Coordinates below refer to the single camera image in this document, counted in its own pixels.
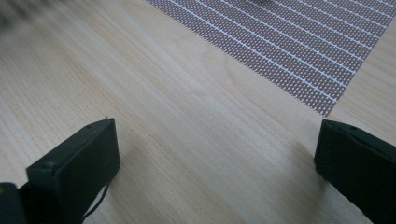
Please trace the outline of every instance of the gray woven placemat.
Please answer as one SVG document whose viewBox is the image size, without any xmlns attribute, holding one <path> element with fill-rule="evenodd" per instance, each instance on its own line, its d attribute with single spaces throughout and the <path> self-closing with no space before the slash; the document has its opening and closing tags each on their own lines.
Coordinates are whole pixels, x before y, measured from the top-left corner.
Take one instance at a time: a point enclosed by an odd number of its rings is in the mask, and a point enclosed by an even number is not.
<svg viewBox="0 0 396 224">
<path fill-rule="evenodd" d="M 327 116 L 395 0 L 146 0 Z"/>
</svg>

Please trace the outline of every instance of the dotted mat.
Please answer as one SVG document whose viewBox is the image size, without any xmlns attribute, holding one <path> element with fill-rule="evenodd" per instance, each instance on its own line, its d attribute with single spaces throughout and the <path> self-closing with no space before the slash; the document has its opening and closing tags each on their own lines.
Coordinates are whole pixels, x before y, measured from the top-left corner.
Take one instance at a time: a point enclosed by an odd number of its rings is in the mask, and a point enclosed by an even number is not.
<svg viewBox="0 0 396 224">
<path fill-rule="evenodd" d="M 328 116 L 395 0 L 146 0 Z"/>
</svg>

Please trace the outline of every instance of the wooden table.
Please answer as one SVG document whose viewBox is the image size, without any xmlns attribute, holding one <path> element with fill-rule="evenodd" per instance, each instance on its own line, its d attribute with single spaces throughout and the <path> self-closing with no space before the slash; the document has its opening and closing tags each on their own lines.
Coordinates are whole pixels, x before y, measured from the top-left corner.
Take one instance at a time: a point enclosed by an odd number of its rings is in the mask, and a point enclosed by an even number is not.
<svg viewBox="0 0 396 224">
<path fill-rule="evenodd" d="M 86 223 L 370 223 L 315 171 L 323 117 L 143 0 L 51 1 L 0 33 L 0 182 L 116 119 Z M 328 119 L 396 145 L 396 21 Z"/>
</svg>

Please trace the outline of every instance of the black device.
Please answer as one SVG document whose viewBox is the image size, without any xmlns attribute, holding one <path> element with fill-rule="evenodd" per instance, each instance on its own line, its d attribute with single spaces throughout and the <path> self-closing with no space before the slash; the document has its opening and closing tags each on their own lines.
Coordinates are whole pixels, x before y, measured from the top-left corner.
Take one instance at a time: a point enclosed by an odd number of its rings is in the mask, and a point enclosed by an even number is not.
<svg viewBox="0 0 396 224">
<path fill-rule="evenodd" d="M 396 223 L 396 147 L 354 126 L 323 120 L 317 171 L 374 223 Z"/>
<path fill-rule="evenodd" d="M 20 189 L 0 184 L 1 224 L 82 223 L 120 168 L 114 119 L 89 124 L 26 169 Z M 91 211 L 101 189 L 102 198 Z"/>
</svg>

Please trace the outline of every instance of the table top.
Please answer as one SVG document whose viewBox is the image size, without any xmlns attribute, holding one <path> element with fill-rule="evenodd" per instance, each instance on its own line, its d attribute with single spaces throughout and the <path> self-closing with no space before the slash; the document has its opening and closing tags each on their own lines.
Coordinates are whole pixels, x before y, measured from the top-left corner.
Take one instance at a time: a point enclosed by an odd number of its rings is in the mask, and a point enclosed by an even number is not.
<svg viewBox="0 0 396 224">
<path fill-rule="evenodd" d="M 396 145 L 396 20 L 327 119 Z M 0 31 L 0 182 L 115 118 L 86 223 L 370 223 L 315 170 L 323 117 L 143 0 L 53 1 Z"/>
</svg>

